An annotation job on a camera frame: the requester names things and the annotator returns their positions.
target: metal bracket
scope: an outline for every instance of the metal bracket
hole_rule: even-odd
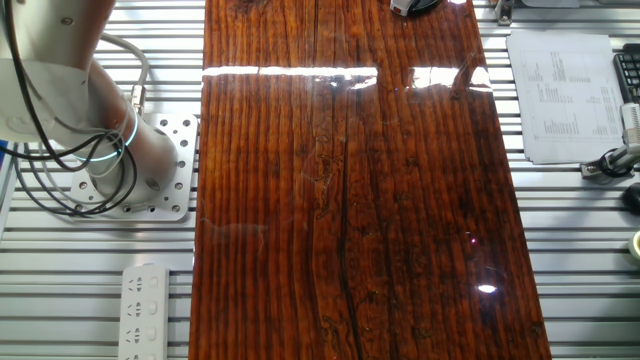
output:
[[[510,26],[513,14],[513,3],[515,0],[498,0],[496,4],[496,19],[498,25]]]
[[[189,213],[191,178],[195,161],[198,120],[193,115],[146,114],[145,122],[160,129],[173,141],[178,153],[172,183],[144,204],[128,204],[90,218],[73,217],[78,222],[167,222],[181,221]],[[86,171],[73,176],[71,196],[83,201],[104,197],[95,189]]]

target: wooden board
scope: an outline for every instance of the wooden board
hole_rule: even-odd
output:
[[[550,359],[471,2],[206,12],[190,359]]]

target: white object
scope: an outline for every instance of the white object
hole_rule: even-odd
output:
[[[629,251],[636,259],[640,259],[640,231],[629,240]]]
[[[414,0],[391,0],[391,11],[398,15],[407,16]]]
[[[507,38],[525,155],[580,163],[622,145],[622,96],[606,35],[514,32]]]
[[[165,360],[169,316],[169,269],[127,268],[122,274],[118,360]]]
[[[620,108],[624,125],[624,143],[627,153],[640,155],[640,105],[629,103]]]

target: black cable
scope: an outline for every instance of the black cable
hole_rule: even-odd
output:
[[[119,152],[120,149],[118,149],[117,145],[115,145],[115,143],[113,144],[114,149]],[[29,144],[24,144],[25,147],[25,151],[29,152]],[[29,160],[29,166],[31,167],[31,172],[33,173],[33,176],[36,178],[36,181],[38,181],[38,184],[40,184],[40,186],[42,187],[42,189],[49,195],[49,197],[57,202],[58,204],[60,204],[60,206],[62,206],[63,208],[71,211],[73,213],[73,215],[76,216],[85,216],[85,214],[80,211],[80,210],[76,210],[75,208],[72,208],[71,206],[65,204],[62,200],[60,200],[56,195],[54,195],[48,188],[47,188],[47,184],[44,183],[44,181],[42,180],[42,178],[40,177],[40,175],[38,174],[38,171],[36,170],[35,164],[33,163],[33,161]],[[93,210],[96,209],[101,209],[105,206],[107,206],[107,204],[109,204],[110,201],[112,201],[115,198],[115,195],[120,193],[120,190],[122,189],[122,185],[124,184],[124,167],[121,166],[122,169],[122,176],[120,177],[120,181],[118,183],[118,186],[116,188],[116,190],[113,192],[112,196],[108,199],[106,199],[105,201],[103,201],[101,204],[99,204],[98,206],[96,206],[94,209],[91,210],[87,210],[87,212],[91,212]]]
[[[615,172],[609,167],[609,162],[607,161],[607,155],[611,154],[612,152],[614,152],[616,150],[618,150],[618,149],[611,149],[611,150],[607,151],[606,153],[604,153],[604,155],[602,155],[600,160],[598,160],[598,167],[600,168],[600,172],[605,174],[605,175],[607,175],[610,178],[613,178],[613,179],[618,179],[618,178],[621,178],[621,177],[625,177],[628,174],[630,174],[631,171],[633,171],[633,165],[629,166],[628,168],[626,168],[622,172]]]
[[[16,152],[4,147],[0,146],[0,152],[3,152],[7,155],[11,155],[11,156],[15,156],[17,158],[23,159],[23,160],[31,160],[31,161],[48,161],[48,160],[54,160],[55,156],[59,156],[59,157],[64,157],[67,155],[73,155],[76,152],[78,152],[79,150],[82,150],[84,148],[87,147],[87,145],[91,144],[92,142],[98,140],[98,144],[100,142],[102,142],[106,137],[104,137],[103,135],[96,135],[93,136],[92,138],[90,138],[89,140],[83,142],[82,144],[76,146],[75,148],[72,148],[70,150],[65,150],[65,151],[61,151],[59,153],[54,153],[55,155],[47,155],[47,156],[32,156],[32,155],[28,155],[28,154],[24,154],[24,153],[20,153],[20,152]],[[97,150],[97,148],[94,146],[91,151],[89,152],[89,157],[88,159],[93,158],[93,155],[95,155],[95,151]]]
[[[103,201],[101,204],[99,204],[98,206],[96,206],[93,209],[87,210],[87,211],[78,211],[75,210],[73,208],[70,208],[68,205],[61,203],[60,199],[58,199],[53,193],[51,193],[49,191],[49,189],[45,186],[45,184],[42,182],[42,179],[39,177],[37,171],[35,171],[35,167],[32,165],[32,162],[30,162],[30,165],[32,166],[32,171],[34,173],[34,176],[36,177],[36,180],[38,180],[38,182],[40,183],[40,185],[42,186],[42,188],[44,189],[44,191],[47,192],[47,194],[49,194],[49,196],[52,197],[52,199],[56,202],[58,202],[58,204],[61,204],[64,208],[66,208],[69,211],[60,211],[57,209],[53,209],[50,208],[46,205],[44,205],[42,202],[40,202],[35,195],[33,195],[33,193],[31,193],[31,191],[28,189],[26,181],[24,180],[24,177],[22,176],[22,172],[20,171],[20,167],[18,166],[18,161],[16,159],[12,159],[12,161],[14,162],[14,169],[16,171],[16,175],[18,178],[18,182],[20,183],[20,186],[22,187],[22,189],[25,191],[25,193],[27,194],[27,196],[29,196],[29,198],[31,200],[33,200],[33,202],[35,202],[38,206],[40,206],[42,209],[53,213],[53,214],[57,214],[57,215],[65,215],[65,216],[87,216],[87,215],[98,215],[98,214],[103,214],[107,211],[110,211],[114,208],[116,208],[117,206],[119,206],[120,204],[122,204],[128,197],[129,195],[131,195],[131,193],[133,192],[133,190],[135,189],[135,185],[138,182],[138,168],[136,165],[136,162],[133,158],[133,155],[131,154],[131,152],[129,151],[128,147],[125,147],[124,151],[126,152],[127,156],[129,157],[129,160],[131,160],[131,166],[133,168],[133,179],[131,181],[131,185],[129,186],[129,189],[127,190],[127,192],[124,194],[124,196],[122,198],[120,198],[117,202],[115,202],[113,205],[106,207],[106,204],[108,204],[109,202],[113,201],[113,199],[115,199],[115,197],[117,196],[117,194],[120,192],[120,190],[122,189],[122,185],[124,184],[124,171],[126,169],[126,166],[124,165],[124,162],[120,163],[120,167],[122,169],[122,176],[120,177],[120,181],[118,183],[118,187],[116,189],[116,191],[113,192],[113,194],[111,194],[111,196],[107,199],[105,199],[105,201]]]
[[[4,0],[4,10],[3,10],[3,15],[4,15],[4,20],[5,20],[5,31],[6,31],[6,35],[7,35],[7,42],[9,45],[9,49],[11,50],[11,57],[13,60],[13,65],[15,68],[15,72],[16,72],[16,76],[18,78],[18,84],[20,85],[20,91],[22,93],[22,98],[24,100],[25,106],[27,107],[27,111],[29,112],[29,115],[31,116],[32,120],[33,120],[33,124],[36,128],[36,131],[38,132],[38,136],[40,137],[40,140],[42,141],[44,147],[46,148],[47,152],[50,154],[51,156],[51,160],[55,161],[56,164],[58,164],[58,166],[60,166],[61,168],[67,170],[67,171],[71,171],[71,172],[77,172],[80,171],[84,168],[86,168],[87,166],[89,166],[89,163],[93,157],[93,155],[95,155],[95,152],[97,151],[98,147],[100,146],[100,143],[102,142],[102,140],[104,140],[108,133],[105,132],[102,135],[96,135],[97,138],[99,139],[98,142],[96,142],[94,144],[94,146],[92,147],[91,151],[89,152],[90,156],[87,156],[87,159],[80,164],[80,166],[77,167],[69,167],[67,164],[64,163],[64,161],[62,161],[62,159],[60,158],[60,156],[56,153],[56,151],[53,149],[53,147],[51,146],[51,144],[49,143],[49,138],[47,137],[47,134],[44,131],[44,128],[42,127],[42,124],[38,118],[38,114],[36,113],[35,107],[33,106],[33,101],[31,99],[31,94],[29,93],[29,88],[28,88],[28,83],[25,77],[25,69],[24,69],[24,65],[22,64],[22,60],[20,58],[20,49],[18,47],[18,40],[16,37],[16,32],[15,32],[15,23],[14,23],[14,19],[13,19],[13,5],[12,5],[12,0]],[[84,146],[77,146],[71,150],[71,153],[75,153],[79,150],[84,149],[87,145]],[[0,149],[0,151],[4,151],[6,153],[9,153],[7,151],[8,149]]]

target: power outlet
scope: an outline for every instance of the power outlet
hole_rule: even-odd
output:
[[[166,360],[169,269],[127,268],[122,274],[118,360]]]

